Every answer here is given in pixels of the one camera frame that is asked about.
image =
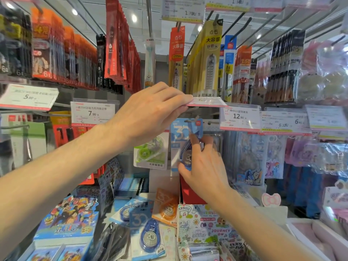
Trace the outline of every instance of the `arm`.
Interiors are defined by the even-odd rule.
[[[261,260],[279,261],[280,257],[282,261],[321,260],[229,187],[225,166],[212,137],[202,138],[203,151],[197,137],[190,138],[192,171],[180,164],[180,174],[195,193],[232,224]]]
[[[158,136],[191,100],[160,82],[131,96],[109,122],[0,178],[0,260],[93,171]]]

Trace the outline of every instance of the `hand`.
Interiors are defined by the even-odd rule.
[[[225,165],[220,153],[216,150],[214,139],[203,136],[204,149],[195,134],[190,135],[192,144],[192,170],[188,171],[183,163],[178,165],[178,170],[187,184],[195,193],[211,206],[229,188]]]
[[[182,105],[192,99],[192,95],[159,82],[133,94],[106,125],[125,146],[142,145],[163,133],[188,109]]]

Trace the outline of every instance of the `forearm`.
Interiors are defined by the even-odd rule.
[[[106,125],[95,126],[0,178],[0,260],[79,183],[122,152],[126,142],[109,135]]]
[[[228,188],[221,197],[216,211],[250,245],[263,261],[316,261],[321,260],[280,226],[268,219],[245,201],[237,191]]]

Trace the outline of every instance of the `white ceiling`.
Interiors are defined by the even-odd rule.
[[[74,16],[72,14],[72,7],[66,0],[48,0],[56,9],[58,9],[67,19],[73,22],[73,24],[82,31],[89,39],[95,42],[95,33],[93,30],[85,23],[85,21],[80,16]],[[98,26],[93,22],[90,16],[85,12],[83,7],[78,3],[77,0],[71,0],[76,7],[76,10],[82,14],[94,27],[95,30],[101,33]],[[105,0],[82,0],[85,7],[92,14],[94,19],[98,22],[98,24],[106,31],[105,29],[105,21],[106,21],[106,11],[105,11]],[[143,40],[149,36],[149,24],[147,18],[147,10],[146,10],[146,0],[120,0],[122,4],[123,11],[126,15],[130,33],[134,39],[138,52],[145,52],[144,42]],[[20,3],[21,6],[30,11],[30,3]],[[50,8],[43,0],[39,0],[39,5],[42,7]],[[331,7],[339,5],[339,8],[332,13],[327,19],[335,17],[346,11],[348,7],[348,0],[335,0]],[[151,0],[151,8],[152,8],[152,31],[154,38],[156,39],[156,54],[158,55],[168,55],[169,52],[169,39],[171,28],[175,27],[175,22],[163,21],[161,20],[161,6],[162,0]],[[288,15],[292,11],[292,8],[286,8],[281,14],[279,14],[276,18],[274,18],[269,24],[267,24],[263,29],[261,29],[258,33],[252,36],[248,42],[245,44],[250,44],[251,42],[256,40],[256,37],[261,34],[264,35],[270,28],[272,28],[276,23],[281,21],[286,15]],[[235,21],[235,19],[241,14],[238,12],[231,13],[223,13],[218,12],[220,14],[219,18],[223,18],[223,31],[225,32],[227,28]],[[275,30],[270,32],[267,36],[261,37],[261,39],[253,46],[253,50],[257,50],[264,44],[273,40],[274,38],[281,35],[284,31],[294,26],[299,21],[303,20],[305,17],[313,13],[313,11],[299,9],[292,17],[290,17],[287,21],[282,23],[280,26],[276,27]],[[307,28],[317,19],[325,15],[327,11],[322,11],[312,16],[305,22],[301,23],[297,28],[303,29]],[[137,21],[132,21],[132,16],[135,15],[137,17]],[[214,12],[212,15],[212,19],[215,18],[216,13]],[[245,16],[241,18],[240,21],[228,32],[228,34],[235,34],[249,17],[252,17],[252,21],[249,26],[238,36],[237,45],[243,42],[247,37],[252,35],[256,29],[258,29],[268,18],[270,18],[272,14],[266,13],[246,13]],[[198,34],[198,25],[195,24],[185,24],[185,44],[187,46],[191,46]],[[339,35],[339,29],[331,31],[328,34],[323,35],[319,38],[319,40],[325,40],[329,38],[333,38]],[[268,45],[266,48],[262,49],[257,56],[265,51],[267,51],[272,44]],[[189,48],[185,48],[185,55],[188,53]]]

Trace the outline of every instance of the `green correction tape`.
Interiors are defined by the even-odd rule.
[[[147,142],[141,146],[137,146],[138,148],[138,162],[141,160],[150,160],[151,158],[157,156],[161,153],[163,149],[163,138],[161,136],[157,136],[152,139],[150,142]]]

